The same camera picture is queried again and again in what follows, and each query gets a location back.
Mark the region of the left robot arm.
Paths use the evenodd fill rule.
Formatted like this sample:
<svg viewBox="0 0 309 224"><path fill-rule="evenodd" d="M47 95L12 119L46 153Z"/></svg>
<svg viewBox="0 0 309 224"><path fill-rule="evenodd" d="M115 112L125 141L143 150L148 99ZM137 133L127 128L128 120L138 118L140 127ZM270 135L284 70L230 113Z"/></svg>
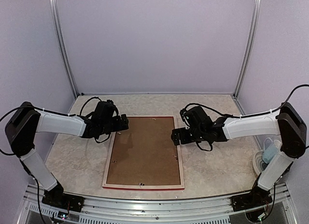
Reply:
<svg viewBox="0 0 309 224"><path fill-rule="evenodd" d="M11 115L5 125L5 135L12 150L28 174L44 188L44 197L57 207L67 203L64 188L45 164L37 151L36 138L41 133L74 136L98 140L129 128L129 120L120 114L111 100L100 101L88 115L50 111L34 106L29 101L6 113Z"/></svg>

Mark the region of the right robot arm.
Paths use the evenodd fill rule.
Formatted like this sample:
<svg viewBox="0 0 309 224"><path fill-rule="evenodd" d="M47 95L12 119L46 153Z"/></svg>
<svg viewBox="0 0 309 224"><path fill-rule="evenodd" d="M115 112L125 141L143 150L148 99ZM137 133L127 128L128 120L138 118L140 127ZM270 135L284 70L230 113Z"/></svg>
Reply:
<svg viewBox="0 0 309 224"><path fill-rule="evenodd" d="M293 162L306 151L307 126L289 102L267 112L245 116L220 114L215 121L205 113L206 106L197 103L189 110L180 111L187 127L172 130L174 145L205 141L212 146L214 142L247 137L276 135L279 140L266 140L264 152L259 159L266 168L259 173L250 192L233 196L231 202L234 211L250 209L273 202L270 190L286 172Z"/></svg>

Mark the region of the white plate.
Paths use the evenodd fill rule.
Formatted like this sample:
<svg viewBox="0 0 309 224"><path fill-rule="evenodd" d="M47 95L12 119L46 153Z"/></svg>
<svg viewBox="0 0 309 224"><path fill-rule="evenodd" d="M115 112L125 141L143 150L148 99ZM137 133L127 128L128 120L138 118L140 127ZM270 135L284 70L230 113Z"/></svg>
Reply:
<svg viewBox="0 0 309 224"><path fill-rule="evenodd" d="M263 151L258 151L254 154L252 159L252 165L256 176L259 176L273 159L273 157L271 157L268 162L265 162L263 161L263 154Z"/></svg>

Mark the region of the back aluminium rail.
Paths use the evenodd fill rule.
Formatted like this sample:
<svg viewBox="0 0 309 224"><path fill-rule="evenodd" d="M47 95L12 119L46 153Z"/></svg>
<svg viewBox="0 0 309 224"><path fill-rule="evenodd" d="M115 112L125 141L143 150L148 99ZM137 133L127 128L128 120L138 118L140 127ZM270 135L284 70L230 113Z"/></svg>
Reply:
<svg viewBox="0 0 309 224"><path fill-rule="evenodd" d="M79 93L81 96L113 96L113 95L228 95L234 96L233 93L194 93L194 92L123 92L123 93Z"/></svg>

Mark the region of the front aluminium rail base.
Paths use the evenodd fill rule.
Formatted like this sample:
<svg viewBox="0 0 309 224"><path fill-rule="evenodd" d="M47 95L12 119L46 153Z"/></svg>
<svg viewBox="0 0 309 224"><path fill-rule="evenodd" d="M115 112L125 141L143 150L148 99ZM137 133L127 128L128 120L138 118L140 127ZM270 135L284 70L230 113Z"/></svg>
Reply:
<svg viewBox="0 0 309 224"><path fill-rule="evenodd" d="M29 185L15 224L241 224L248 223L249 210L234 211L232 195L175 200L128 200L84 196L80 212L38 204L43 190Z"/></svg>

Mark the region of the left aluminium corner post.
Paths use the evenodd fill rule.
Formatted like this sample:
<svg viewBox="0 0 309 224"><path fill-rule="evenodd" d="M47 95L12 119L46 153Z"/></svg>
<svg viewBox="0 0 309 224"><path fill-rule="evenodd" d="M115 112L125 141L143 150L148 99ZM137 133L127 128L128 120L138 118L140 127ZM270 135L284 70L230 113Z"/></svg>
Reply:
<svg viewBox="0 0 309 224"><path fill-rule="evenodd" d="M73 76L73 72L70 67L68 53L65 47L64 36L62 33L62 28L61 28L60 14L58 11L58 6L57 6L57 0L49 0L49 2L50 2L50 7L51 7L52 19L53 19L53 23L55 27L55 32L56 32L56 39L57 39L61 59L64 65L64 70L65 70L73 97L77 98L79 96L79 91L78 91L78 88L75 82L75 78Z"/></svg>

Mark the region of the aluminium corner post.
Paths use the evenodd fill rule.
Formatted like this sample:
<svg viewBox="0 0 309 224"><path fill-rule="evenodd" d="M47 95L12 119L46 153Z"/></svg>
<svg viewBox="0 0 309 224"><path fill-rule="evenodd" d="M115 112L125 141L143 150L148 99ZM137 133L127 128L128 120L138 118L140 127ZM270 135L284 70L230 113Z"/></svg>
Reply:
<svg viewBox="0 0 309 224"><path fill-rule="evenodd" d="M254 0L254 3L253 3L253 13L252 13L250 27L249 27L249 35L248 35L247 42L246 42L246 48L245 48L244 57L243 57L242 64L241 64L239 77L238 77L236 88L233 94L235 99L238 99L240 95L240 91L241 91L241 88L242 88L242 85L245 79L245 75L247 72L248 64L250 61L251 52L253 49L254 39L256 35L256 29L258 26L261 2L262 0Z"/></svg>
<svg viewBox="0 0 309 224"><path fill-rule="evenodd" d="M64 65L64 70L65 70L73 97L77 98L79 96L79 91L78 91L78 88L75 82L75 78L73 76L73 72L70 67L68 53L65 47L64 36L62 33L62 28L61 28L60 14L58 11L58 6L57 6L57 0L49 0L49 2L50 2L50 7L51 7L52 19L53 19L53 23L55 27L55 32L56 32L56 39L57 39L61 59Z"/></svg>

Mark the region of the right aluminium corner post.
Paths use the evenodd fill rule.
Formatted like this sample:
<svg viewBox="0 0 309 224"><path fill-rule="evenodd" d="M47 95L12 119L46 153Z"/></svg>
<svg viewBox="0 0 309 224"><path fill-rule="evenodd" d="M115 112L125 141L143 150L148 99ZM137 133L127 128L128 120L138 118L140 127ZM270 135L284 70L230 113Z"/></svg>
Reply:
<svg viewBox="0 0 309 224"><path fill-rule="evenodd" d="M248 35L247 42L246 42L246 48L245 48L244 57L243 57L242 64L241 64L239 77L238 77L236 88L233 94L235 99L238 99L240 95L240 91L241 91L241 88L242 88L242 85L245 79L245 75L247 72L248 64L250 61L251 52L253 49L254 39L256 35L256 29L258 26L261 2L262 0L254 0L254 3L253 3L253 13L252 13L250 27L249 27L249 35Z"/></svg>

